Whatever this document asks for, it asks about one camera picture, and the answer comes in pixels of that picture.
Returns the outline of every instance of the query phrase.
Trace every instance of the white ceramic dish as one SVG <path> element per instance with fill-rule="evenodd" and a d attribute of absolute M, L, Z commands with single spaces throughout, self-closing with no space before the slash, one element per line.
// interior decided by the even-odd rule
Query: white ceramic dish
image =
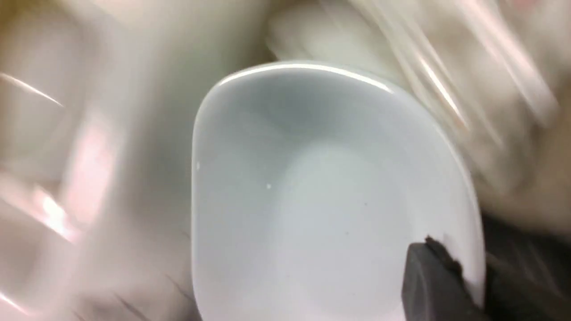
<path fill-rule="evenodd" d="M 204 321 L 402 319 L 407 247 L 427 235 L 483 301 L 469 174 L 395 86 L 304 62 L 241 71 L 203 101 L 192 166 Z"/>

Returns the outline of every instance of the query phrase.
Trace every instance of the plastic container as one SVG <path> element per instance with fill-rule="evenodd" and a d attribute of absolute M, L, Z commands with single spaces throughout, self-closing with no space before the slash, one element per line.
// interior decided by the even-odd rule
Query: plastic container
<path fill-rule="evenodd" d="M 404 90 L 328 65 L 222 80 L 192 144 L 192 277 L 204 321 L 403 319 L 411 242 L 443 242 L 483 304 L 470 176 Z"/>
<path fill-rule="evenodd" d="M 454 139 L 478 180 L 518 186 L 532 131 L 557 101 L 495 1 L 351 0 L 389 40 L 409 85 Z"/>

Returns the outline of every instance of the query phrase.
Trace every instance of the black object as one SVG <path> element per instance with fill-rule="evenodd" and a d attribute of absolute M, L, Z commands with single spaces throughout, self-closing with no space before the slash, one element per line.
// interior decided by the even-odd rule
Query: black object
<path fill-rule="evenodd" d="M 464 288 L 462 268 L 427 238 L 409 246 L 401 293 L 407 321 L 488 321 Z"/>
<path fill-rule="evenodd" d="M 439 242 L 409 246 L 402 299 L 407 321 L 569 321 L 571 300 L 532 282 L 506 263 L 486 257 L 486 310 L 465 290 L 461 265 Z"/>

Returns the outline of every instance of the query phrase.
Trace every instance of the blurred white dish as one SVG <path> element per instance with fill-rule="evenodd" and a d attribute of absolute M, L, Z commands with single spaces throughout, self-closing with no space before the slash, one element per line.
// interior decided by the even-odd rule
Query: blurred white dish
<path fill-rule="evenodd" d="M 192 146 L 192 277 L 204 321 L 403 318 L 407 247 L 430 235 L 484 296 L 469 174 L 403 90 L 303 62 L 216 85 Z"/>

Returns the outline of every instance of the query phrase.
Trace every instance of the white surface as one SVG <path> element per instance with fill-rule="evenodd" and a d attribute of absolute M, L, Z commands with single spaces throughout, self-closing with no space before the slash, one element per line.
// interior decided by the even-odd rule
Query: white surface
<path fill-rule="evenodd" d="M 406 250 L 427 235 L 482 304 L 471 180 L 403 90 L 306 63 L 241 71 L 207 95 L 192 148 L 204 321 L 402 318 Z"/>

